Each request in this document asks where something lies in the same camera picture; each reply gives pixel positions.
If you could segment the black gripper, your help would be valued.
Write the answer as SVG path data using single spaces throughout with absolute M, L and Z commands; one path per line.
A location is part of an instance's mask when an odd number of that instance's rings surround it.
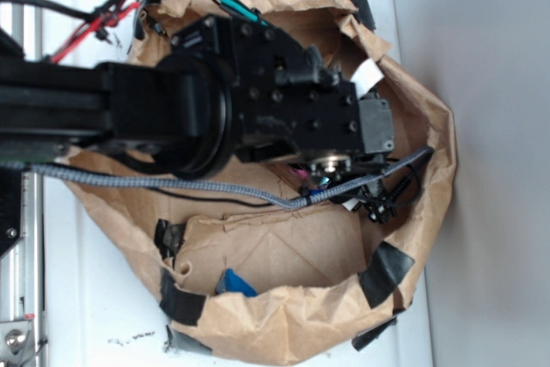
M 208 127 L 207 176 L 231 158 L 288 163 L 336 180 L 376 174 L 385 154 L 364 152 L 357 85 L 328 68 L 315 46 L 284 30 L 208 15 L 178 31 L 172 62 L 199 78 Z

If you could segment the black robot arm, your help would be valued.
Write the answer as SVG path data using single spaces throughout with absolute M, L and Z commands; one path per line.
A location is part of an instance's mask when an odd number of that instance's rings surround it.
M 242 19 L 194 22 L 153 67 L 28 62 L 3 34 L 2 159 L 51 161 L 72 146 L 185 180 L 232 157 L 355 176 L 383 167 L 394 125 L 387 101 L 359 97 L 315 47 Z

